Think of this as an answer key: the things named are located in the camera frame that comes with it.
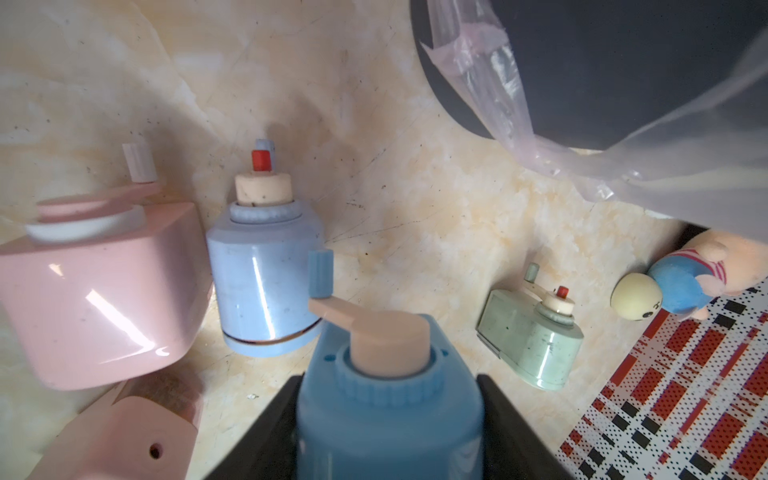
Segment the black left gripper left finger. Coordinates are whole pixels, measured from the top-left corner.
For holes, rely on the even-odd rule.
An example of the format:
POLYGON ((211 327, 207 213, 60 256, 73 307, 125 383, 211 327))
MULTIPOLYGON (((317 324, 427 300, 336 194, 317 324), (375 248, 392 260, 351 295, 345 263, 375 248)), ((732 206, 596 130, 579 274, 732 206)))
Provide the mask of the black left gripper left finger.
POLYGON ((295 479, 297 401, 303 376, 291 376, 208 480, 295 479))

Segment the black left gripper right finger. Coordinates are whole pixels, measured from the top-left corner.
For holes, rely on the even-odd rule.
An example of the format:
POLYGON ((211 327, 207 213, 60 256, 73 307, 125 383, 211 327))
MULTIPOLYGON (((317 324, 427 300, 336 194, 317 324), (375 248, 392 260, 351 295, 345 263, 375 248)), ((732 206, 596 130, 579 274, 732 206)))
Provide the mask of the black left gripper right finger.
POLYGON ((572 479, 522 415, 486 374, 476 382, 484 402, 483 478, 485 480, 572 479))

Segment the bright blue pencil sharpener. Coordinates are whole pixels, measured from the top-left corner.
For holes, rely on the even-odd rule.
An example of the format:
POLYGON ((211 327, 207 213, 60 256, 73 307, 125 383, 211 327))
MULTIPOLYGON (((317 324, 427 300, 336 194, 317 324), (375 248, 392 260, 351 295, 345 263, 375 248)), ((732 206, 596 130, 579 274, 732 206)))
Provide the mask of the bright blue pencil sharpener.
POLYGON ((299 479, 479 479, 484 404, 429 315, 333 294, 334 256, 309 255, 309 309, 325 327, 297 400, 299 479))

